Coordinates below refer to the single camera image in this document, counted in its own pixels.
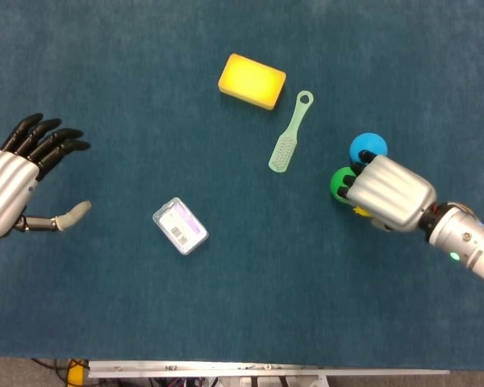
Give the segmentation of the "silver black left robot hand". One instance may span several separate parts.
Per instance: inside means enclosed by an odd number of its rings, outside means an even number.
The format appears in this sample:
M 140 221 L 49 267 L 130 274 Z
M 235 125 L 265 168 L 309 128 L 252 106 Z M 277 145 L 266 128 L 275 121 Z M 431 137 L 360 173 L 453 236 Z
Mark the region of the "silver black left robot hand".
M 48 173 L 67 155 L 90 148 L 81 140 L 82 131 L 60 125 L 60 119 L 45 120 L 41 113 L 29 115 L 0 147 L 0 239 L 13 230 L 64 231 L 90 211 L 91 202 L 84 201 L 51 218 L 24 214 L 37 185 Z

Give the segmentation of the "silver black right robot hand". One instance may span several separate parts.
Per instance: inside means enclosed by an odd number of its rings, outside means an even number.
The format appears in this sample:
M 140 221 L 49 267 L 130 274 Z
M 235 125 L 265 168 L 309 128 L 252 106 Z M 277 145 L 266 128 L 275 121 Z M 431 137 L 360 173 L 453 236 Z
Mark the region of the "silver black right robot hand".
M 412 232 L 436 201 L 433 185 L 388 156 L 359 152 L 350 174 L 342 177 L 336 196 L 359 207 L 392 231 Z

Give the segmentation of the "green ball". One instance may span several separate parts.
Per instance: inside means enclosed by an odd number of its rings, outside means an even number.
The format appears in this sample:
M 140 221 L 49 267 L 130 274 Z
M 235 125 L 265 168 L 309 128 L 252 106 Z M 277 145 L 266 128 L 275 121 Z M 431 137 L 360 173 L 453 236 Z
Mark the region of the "green ball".
M 332 196 L 339 202 L 348 203 L 348 200 L 346 198 L 343 198 L 338 194 L 338 189 L 340 187 L 347 188 L 348 186 L 344 183 L 344 177 L 345 176 L 350 176 L 350 177 L 355 177 L 355 173 L 350 169 L 350 167 L 342 167 L 340 169 L 337 169 L 330 180 L 330 192 Z

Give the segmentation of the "blue ball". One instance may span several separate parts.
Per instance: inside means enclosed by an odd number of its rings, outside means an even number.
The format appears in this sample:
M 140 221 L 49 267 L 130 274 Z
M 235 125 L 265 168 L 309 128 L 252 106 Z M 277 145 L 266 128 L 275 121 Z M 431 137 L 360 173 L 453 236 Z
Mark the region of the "blue ball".
M 349 147 L 350 160 L 353 163 L 361 163 L 359 154 L 364 150 L 372 152 L 375 155 L 388 155 L 386 141 L 379 134 L 373 132 L 362 133 L 354 138 Z

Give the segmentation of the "light green plastic brush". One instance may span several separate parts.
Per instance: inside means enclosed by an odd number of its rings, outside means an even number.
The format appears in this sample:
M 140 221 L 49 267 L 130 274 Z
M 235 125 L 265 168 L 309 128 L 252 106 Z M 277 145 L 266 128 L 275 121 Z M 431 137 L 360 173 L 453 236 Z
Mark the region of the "light green plastic brush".
M 302 120 L 314 101 L 313 94 L 302 90 L 297 94 L 294 112 L 287 128 L 280 134 L 269 158 L 268 166 L 276 173 L 284 173 L 294 155 L 298 143 L 298 130 Z

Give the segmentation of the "yellow rectangular sponge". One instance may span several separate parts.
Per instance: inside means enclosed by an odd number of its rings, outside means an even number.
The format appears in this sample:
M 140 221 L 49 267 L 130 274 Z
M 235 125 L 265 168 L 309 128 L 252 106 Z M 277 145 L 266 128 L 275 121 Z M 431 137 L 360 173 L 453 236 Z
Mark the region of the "yellow rectangular sponge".
M 285 72 L 232 53 L 221 73 L 218 87 L 226 95 L 273 110 L 285 82 Z

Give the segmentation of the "clear plastic swab box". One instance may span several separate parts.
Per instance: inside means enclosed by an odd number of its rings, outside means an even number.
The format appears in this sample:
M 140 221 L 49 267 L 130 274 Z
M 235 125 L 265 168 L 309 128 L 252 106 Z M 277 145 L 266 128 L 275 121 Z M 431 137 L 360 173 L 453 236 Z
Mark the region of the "clear plastic swab box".
M 172 198 L 152 215 L 172 245 L 183 255 L 189 255 L 209 236 L 207 229 L 180 198 Z

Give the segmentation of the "teal felt table cloth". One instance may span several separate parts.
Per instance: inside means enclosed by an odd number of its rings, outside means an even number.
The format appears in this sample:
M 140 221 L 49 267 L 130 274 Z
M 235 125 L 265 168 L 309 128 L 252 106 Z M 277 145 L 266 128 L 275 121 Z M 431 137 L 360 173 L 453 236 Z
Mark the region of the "teal felt table cloth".
M 286 73 L 273 110 L 219 91 L 232 53 Z M 0 145 L 35 112 L 90 149 L 27 214 L 92 208 L 0 239 L 0 356 L 484 369 L 484 280 L 329 190 L 374 132 L 484 222 L 484 0 L 0 0 Z M 172 198 L 209 233 L 186 256 Z

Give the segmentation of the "yellow plastic box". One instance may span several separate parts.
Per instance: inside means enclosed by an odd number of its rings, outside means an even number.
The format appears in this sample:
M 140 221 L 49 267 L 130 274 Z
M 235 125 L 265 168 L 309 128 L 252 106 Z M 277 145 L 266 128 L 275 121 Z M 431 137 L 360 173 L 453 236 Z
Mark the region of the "yellow plastic box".
M 66 385 L 68 387 L 86 387 L 87 362 L 85 360 L 71 359 L 66 374 Z

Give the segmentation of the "aluminium frame rail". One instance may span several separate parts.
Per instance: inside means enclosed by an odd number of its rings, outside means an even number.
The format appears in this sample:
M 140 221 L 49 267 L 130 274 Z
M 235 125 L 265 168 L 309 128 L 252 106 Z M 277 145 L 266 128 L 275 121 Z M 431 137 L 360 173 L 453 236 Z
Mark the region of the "aluminium frame rail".
M 316 365 L 171 360 L 91 360 L 91 378 L 411 376 L 448 375 L 446 369 L 330 368 Z

